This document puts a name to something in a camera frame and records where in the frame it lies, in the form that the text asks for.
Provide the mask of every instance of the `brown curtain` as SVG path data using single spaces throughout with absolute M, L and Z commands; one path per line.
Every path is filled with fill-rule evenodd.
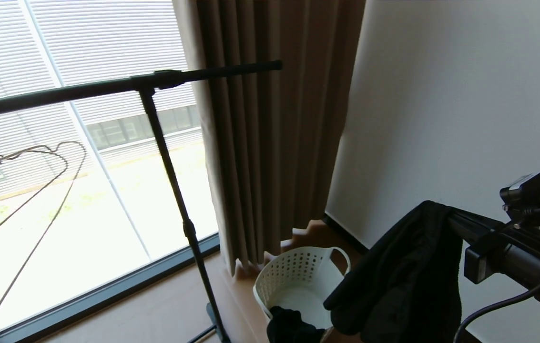
M 175 0 L 190 69 L 283 61 L 282 71 L 195 82 L 222 254 L 279 254 L 324 215 L 364 0 Z

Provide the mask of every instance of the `baseboard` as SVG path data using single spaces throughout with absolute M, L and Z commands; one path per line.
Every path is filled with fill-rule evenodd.
M 355 238 L 350 232 L 348 232 L 345 228 L 343 228 L 339 223 L 337 223 L 333 218 L 329 217 L 327 213 L 325 213 L 325 217 L 323 218 L 323 222 L 329 226 L 329 228 L 333 229 L 337 234 L 342 236 L 348 244 L 350 244 L 355 250 L 363 255 L 365 254 L 369 249 L 363 245 L 359 241 L 359 239 Z M 470 332 L 465 330 L 464 334 L 462 335 L 462 341 L 461 343 L 481 343 L 479 339 L 477 339 L 475 336 L 473 336 Z

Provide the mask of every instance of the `clothing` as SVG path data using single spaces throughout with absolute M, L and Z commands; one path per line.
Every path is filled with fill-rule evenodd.
M 462 240 L 450 211 L 422 202 L 379 239 L 324 302 L 336 330 L 365 343 L 451 342 Z
M 270 343 L 319 343 L 325 330 L 302 321 L 300 311 L 270 308 L 272 320 L 266 329 Z

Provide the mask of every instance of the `black clothes rack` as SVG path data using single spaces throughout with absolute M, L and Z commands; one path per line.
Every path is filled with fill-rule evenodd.
M 211 283 L 208 280 L 208 274 L 206 273 L 202 253 L 200 252 L 200 246 L 198 245 L 198 239 L 195 236 L 194 223 L 192 223 L 192 221 L 189 219 L 189 215 L 187 214 L 185 202 L 183 201 L 183 196 L 181 195 L 181 189 L 179 188 L 176 180 L 176 174 L 174 173 L 174 167 L 172 166 L 172 161 L 170 160 L 168 147 L 166 146 L 166 141 L 163 138 L 162 128 L 160 126 L 159 119 L 157 118 L 155 103 L 153 102 L 155 89 L 169 89 L 184 84 L 185 82 L 208 80 L 211 78 L 224 78 L 228 76 L 250 74 L 253 72 L 280 70 L 281 68 L 281 61 L 267 61 L 261 63 L 192 71 L 161 70 L 155 71 L 152 74 L 132 76 L 130 78 L 92 82 L 89 84 L 60 87 L 45 91 L 35 91 L 23 95 L 7 96 L 0 99 L 1 114 L 10 111 L 21 111 L 23 109 L 32 107 L 55 104 L 57 102 L 73 101 L 91 98 L 94 96 L 121 93 L 124 91 L 139 92 L 141 102 L 145 108 L 145 113 L 149 118 L 149 122 L 155 136 L 157 149 L 159 150 L 163 161 L 163 166 L 165 167 L 166 173 L 168 174 L 168 178 L 170 180 L 174 198 L 176 199 L 176 204 L 178 205 L 181 217 L 183 218 L 183 232 L 185 233 L 185 236 L 189 241 L 189 246 L 194 254 L 195 263 L 200 271 L 200 276 L 202 277 L 202 282 L 204 283 L 204 289 L 206 290 L 209 300 L 209 303 L 206 306 L 206 312 L 211 318 L 213 325 L 209 326 L 209 328 L 195 336 L 188 343 L 199 341 L 212 330 L 215 330 L 223 343 L 228 343 L 230 339 L 226 334 L 224 324 L 221 321 L 215 295 L 213 295 L 213 289 L 211 288 Z

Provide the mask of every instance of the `plastic basket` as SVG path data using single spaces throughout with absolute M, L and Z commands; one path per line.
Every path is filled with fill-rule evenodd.
M 341 252 L 350 271 L 350 259 L 338 247 L 301 247 L 280 254 L 261 270 L 253 294 L 268 319 L 272 319 L 270 308 L 280 306 L 302 313 L 302 321 L 325 329 L 324 341 L 331 330 L 331 313 L 323 302 L 342 282 L 344 276 L 333 262 L 333 250 Z

